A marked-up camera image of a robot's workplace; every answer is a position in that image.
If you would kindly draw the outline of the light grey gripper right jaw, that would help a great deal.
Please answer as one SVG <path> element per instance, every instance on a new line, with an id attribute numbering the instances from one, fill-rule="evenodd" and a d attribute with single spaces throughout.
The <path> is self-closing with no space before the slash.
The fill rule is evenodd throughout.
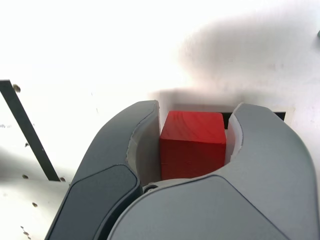
<path id="1" fill-rule="evenodd" d="M 110 240 L 317 240 L 313 160 L 270 109 L 239 104 L 229 119 L 229 162 L 156 188 L 118 218 Z"/>

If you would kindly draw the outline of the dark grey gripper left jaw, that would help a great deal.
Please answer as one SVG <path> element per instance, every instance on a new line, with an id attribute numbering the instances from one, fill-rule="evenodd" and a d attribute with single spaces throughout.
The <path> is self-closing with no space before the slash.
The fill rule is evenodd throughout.
<path id="1" fill-rule="evenodd" d="M 120 214 L 161 179 L 156 100 L 110 119 L 88 147 L 46 235 L 48 240 L 105 239 Z"/>

